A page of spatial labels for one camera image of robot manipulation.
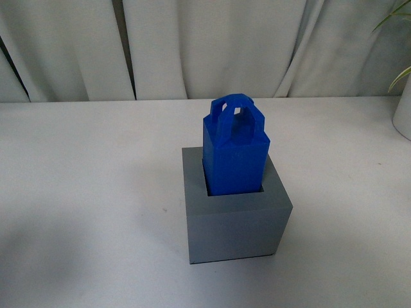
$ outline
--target gray box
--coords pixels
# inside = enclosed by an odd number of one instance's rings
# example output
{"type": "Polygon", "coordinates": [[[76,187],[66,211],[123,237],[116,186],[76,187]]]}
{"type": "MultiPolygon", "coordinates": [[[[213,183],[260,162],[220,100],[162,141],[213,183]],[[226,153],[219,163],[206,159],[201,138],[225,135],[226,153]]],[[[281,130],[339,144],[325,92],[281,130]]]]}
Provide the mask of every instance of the gray box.
{"type": "Polygon", "coordinates": [[[277,251],[293,208],[267,157],[260,192],[208,196],[202,147],[183,148],[190,264],[260,257],[277,251]]]}

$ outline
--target plant pot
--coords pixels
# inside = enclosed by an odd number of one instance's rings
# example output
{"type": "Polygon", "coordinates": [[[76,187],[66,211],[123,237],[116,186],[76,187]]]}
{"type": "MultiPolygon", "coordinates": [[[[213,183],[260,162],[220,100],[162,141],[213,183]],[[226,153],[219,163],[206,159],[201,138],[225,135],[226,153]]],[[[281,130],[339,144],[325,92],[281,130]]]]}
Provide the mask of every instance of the plant pot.
{"type": "Polygon", "coordinates": [[[402,136],[411,140],[411,79],[405,85],[392,124],[402,136]]]}

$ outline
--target blue block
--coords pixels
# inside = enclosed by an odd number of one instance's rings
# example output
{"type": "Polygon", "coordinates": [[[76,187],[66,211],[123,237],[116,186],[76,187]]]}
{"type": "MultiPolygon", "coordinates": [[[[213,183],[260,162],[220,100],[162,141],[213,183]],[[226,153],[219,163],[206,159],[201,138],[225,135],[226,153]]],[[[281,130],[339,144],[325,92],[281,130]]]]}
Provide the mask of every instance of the blue block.
{"type": "Polygon", "coordinates": [[[244,94],[211,102],[210,114],[203,122],[203,167],[210,196],[261,190],[270,146],[264,120],[244,94]]]}

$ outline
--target loop handle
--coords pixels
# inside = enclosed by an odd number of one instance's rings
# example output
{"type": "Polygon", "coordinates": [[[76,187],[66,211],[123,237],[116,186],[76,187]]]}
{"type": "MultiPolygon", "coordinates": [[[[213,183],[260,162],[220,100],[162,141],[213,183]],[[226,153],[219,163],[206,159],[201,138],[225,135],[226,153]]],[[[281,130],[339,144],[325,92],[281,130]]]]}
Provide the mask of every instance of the loop handle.
{"type": "Polygon", "coordinates": [[[254,118],[251,129],[252,138],[264,134],[265,118],[257,107],[254,106],[253,100],[244,94],[230,94],[211,102],[211,122],[217,125],[216,145],[222,145],[231,138],[232,122],[236,108],[241,108],[242,115],[248,112],[254,118]]]}

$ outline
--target plant leaf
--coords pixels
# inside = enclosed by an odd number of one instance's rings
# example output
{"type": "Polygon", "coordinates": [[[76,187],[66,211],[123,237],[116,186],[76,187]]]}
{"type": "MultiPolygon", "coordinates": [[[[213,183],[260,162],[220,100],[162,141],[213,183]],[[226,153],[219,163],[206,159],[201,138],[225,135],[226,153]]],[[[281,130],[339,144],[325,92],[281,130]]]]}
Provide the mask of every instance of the plant leaf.
{"type": "Polygon", "coordinates": [[[407,0],[405,1],[403,4],[401,4],[399,7],[397,7],[394,11],[392,11],[391,13],[389,13],[379,24],[377,24],[377,26],[373,29],[372,32],[374,32],[375,30],[377,30],[383,23],[385,23],[387,20],[389,20],[393,15],[397,15],[397,12],[402,9],[404,6],[406,6],[409,2],[411,2],[411,0],[407,0]]]}
{"type": "Polygon", "coordinates": [[[392,13],[391,16],[411,16],[411,13],[392,13]]]}
{"type": "Polygon", "coordinates": [[[411,66],[407,67],[404,71],[400,72],[400,74],[397,76],[396,79],[391,83],[390,88],[388,89],[388,92],[392,90],[392,88],[395,86],[395,84],[402,78],[404,78],[406,75],[411,73],[411,66]]]}

